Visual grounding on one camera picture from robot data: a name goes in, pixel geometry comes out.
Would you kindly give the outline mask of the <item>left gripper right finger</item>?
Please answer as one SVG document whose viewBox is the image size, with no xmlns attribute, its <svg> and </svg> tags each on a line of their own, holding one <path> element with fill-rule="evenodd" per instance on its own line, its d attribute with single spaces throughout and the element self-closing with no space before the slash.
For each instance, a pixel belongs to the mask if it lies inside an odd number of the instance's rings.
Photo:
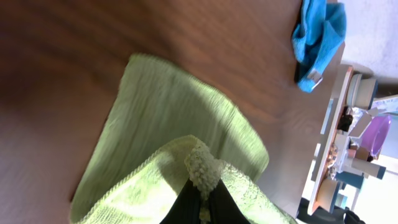
<svg viewBox="0 0 398 224">
<path fill-rule="evenodd" d="M 250 224 L 242 214 L 222 180 L 208 198 L 211 224 Z"/>
</svg>

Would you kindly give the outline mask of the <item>green microfiber cloth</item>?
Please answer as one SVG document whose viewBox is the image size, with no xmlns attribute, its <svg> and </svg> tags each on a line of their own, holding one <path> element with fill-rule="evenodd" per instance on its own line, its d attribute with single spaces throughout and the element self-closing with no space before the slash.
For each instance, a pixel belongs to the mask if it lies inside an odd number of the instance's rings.
<svg viewBox="0 0 398 224">
<path fill-rule="evenodd" d="M 268 152 L 222 92 L 176 65 L 134 54 L 77 187 L 71 223 L 161 223 L 190 179 L 201 223 L 220 180 L 250 223 L 294 223 L 256 182 Z"/>
</svg>

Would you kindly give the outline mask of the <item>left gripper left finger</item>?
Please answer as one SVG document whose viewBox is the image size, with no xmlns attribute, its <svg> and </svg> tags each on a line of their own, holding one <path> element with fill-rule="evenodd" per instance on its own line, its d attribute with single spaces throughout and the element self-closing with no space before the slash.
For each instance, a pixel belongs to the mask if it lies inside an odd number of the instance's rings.
<svg viewBox="0 0 398 224">
<path fill-rule="evenodd" d="M 200 191 L 188 179 L 160 224 L 200 224 Z"/>
</svg>

